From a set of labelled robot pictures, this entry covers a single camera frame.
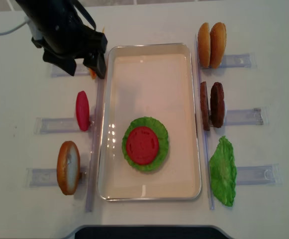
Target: red tomato slice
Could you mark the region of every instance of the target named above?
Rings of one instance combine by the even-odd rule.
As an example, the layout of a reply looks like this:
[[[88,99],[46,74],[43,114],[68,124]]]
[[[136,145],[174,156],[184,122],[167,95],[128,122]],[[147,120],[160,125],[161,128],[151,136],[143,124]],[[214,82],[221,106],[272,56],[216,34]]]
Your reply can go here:
[[[84,91],[80,91],[76,100],[76,117],[80,130],[88,130],[90,126],[89,115],[89,102],[87,95]]]
[[[158,154],[158,138],[150,128],[137,127],[129,134],[126,151],[133,162],[139,165],[149,164]]]

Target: white tray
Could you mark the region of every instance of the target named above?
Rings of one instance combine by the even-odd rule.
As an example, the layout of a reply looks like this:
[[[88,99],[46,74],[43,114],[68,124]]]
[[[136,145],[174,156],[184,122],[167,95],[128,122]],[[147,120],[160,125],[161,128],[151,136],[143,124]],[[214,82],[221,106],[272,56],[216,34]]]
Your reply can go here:
[[[97,189],[108,201],[192,199],[201,190],[190,50],[184,44],[113,48],[108,57]],[[130,123],[158,119],[169,153],[154,172],[132,168],[121,144]]]

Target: white surface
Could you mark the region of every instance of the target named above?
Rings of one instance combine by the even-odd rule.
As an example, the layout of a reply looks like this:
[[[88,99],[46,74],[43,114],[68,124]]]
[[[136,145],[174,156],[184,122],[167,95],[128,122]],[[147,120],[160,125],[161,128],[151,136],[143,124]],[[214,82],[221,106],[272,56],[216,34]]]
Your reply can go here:
[[[82,225],[94,224],[171,224],[213,225],[239,239],[289,239],[289,1],[225,0],[88,10],[99,29],[105,26],[108,49],[183,42],[193,53],[200,25],[224,22],[226,53],[254,52],[258,65],[249,70],[256,71],[254,78],[245,69],[233,73],[240,81],[225,83],[225,100],[230,109],[253,105],[270,109],[270,124],[264,130],[243,128],[239,140],[229,133],[238,148],[236,161],[238,166],[279,163],[283,185],[238,186],[230,209],[215,200],[215,211],[210,211],[206,190],[202,190],[191,202],[106,203],[97,197],[92,213],[84,213],[83,200],[65,197],[60,189],[24,188],[25,168],[55,166],[65,140],[73,140],[90,158],[87,133],[37,136],[33,134],[36,117],[73,117],[81,90],[87,91],[91,102],[96,99],[89,77],[49,79],[43,52],[30,42],[25,27],[0,37],[0,238],[62,238]],[[22,21],[21,13],[0,13],[0,31]],[[200,124],[197,131],[200,138]],[[203,160],[201,170],[205,189]]]
[[[106,199],[194,198],[200,170],[190,51],[183,44],[111,50],[98,190]],[[159,169],[143,173],[124,159],[122,138],[140,117],[159,120],[169,151]]]

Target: green lettuce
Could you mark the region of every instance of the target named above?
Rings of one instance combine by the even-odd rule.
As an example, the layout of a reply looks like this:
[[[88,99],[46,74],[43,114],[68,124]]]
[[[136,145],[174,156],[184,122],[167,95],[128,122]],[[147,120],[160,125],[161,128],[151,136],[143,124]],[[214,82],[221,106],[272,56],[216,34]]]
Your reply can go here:
[[[131,131],[133,131],[135,128],[140,127],[140,126],[146,126],[149,127],[155,135],[158,138],[159,141],[159,151],[158,154],[156,155],[155,159],[147,165],[139,165],[131,160],[129,157],[127,151],[126,151],[126,142],[128,140],[129,134]],[[126,130],[123,139],[122,139],[122,152],[124,155],[124,158],[126,161],[134,168],[136,168],[139,171],[153,171],[157,169],[164,161],[166,158],[168,151],[169,151],[169,141],[168,141],[169,135],[168,131],[164,127],[164,125],[159,122],[157,119],[154,119],[152,117],[142,117],[135,119],[134,121],[131,122],[129,128]]]
[[[236,195],[236,176],[234,148],[225,136],[219,139],[219,144],[209,161],[210,185],[214,196],[222,204],[232,207]]]

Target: brown patty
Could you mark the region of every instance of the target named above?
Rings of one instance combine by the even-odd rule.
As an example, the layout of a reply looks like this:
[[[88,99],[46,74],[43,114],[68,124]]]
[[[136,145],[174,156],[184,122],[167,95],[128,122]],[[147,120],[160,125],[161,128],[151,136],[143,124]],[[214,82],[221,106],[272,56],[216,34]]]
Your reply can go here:
[[[209,131],[209,115],[208,115],[208,97],[207,97],[207,87],[206,81],[200,84],[199,90],[200,96],[200,111],[202,112],[203,129]]]
[[[210,119],[213,126],[221,128],[225,117],[225,102],[223,86],[219,82],[215,82],[210,92]]]

